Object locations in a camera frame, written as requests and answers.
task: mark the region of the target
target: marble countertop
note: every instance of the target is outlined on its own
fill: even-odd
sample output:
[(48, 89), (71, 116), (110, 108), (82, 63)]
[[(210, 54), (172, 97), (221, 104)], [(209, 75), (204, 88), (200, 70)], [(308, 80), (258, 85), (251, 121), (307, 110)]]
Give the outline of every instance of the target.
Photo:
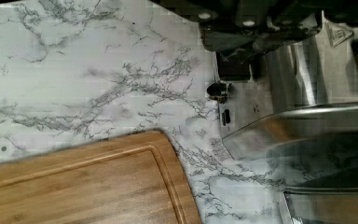
[(145, 0), (0, 6), (0, 162), (123, 134), (165, 132), (204, 223), (281, 223), (276, 159), (234, 161), (221, 143), (212, 53), (198, 25)]

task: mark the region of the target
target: bamboo cutting board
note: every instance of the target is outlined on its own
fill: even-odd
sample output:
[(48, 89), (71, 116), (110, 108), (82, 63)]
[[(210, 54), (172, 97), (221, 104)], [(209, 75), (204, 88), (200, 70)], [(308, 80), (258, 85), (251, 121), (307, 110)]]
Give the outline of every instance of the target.
[(140, 133), (0, 166), (0, 223), (200, 223), (164, 134)]

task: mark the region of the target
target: gray marble veining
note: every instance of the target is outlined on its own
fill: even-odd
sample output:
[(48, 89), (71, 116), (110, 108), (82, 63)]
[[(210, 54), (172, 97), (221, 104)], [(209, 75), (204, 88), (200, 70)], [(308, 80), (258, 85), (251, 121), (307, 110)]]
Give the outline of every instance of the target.
[(1, 5), (0, 162), (159, 129), (204, 223), (281, 223), (273, 194), (281, 172), (307, 179), (324, 169), (232, 160), (217, 104), (205, 97), (211, 83), (197, 24), (148, 1)]

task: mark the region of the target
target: stainless steel appliance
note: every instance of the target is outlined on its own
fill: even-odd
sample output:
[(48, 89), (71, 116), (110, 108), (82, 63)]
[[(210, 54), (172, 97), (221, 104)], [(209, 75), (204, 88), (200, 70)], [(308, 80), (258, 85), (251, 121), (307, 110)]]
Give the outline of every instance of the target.
[(283, 224), (358, 224), (358, 168), (277, 194)]
[(223, 143), (235, 159), (265, 157), (326, 134), (358, 133), (358, 28), (336, 46), (327, 20), (314, 37), (281, 47), (250, 64), (249, 81), (225, 81), (219, 104)]

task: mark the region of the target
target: black knob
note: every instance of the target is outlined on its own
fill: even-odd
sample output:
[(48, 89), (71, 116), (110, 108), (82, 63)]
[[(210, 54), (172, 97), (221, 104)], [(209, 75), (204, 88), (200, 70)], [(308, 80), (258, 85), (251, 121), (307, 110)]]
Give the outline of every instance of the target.
[(227, 85), (224, 83), (214, 83), (208, 87), (206, 92), (209, 94), (211, 100), (215, 100), (221, 104), (228, 98)]

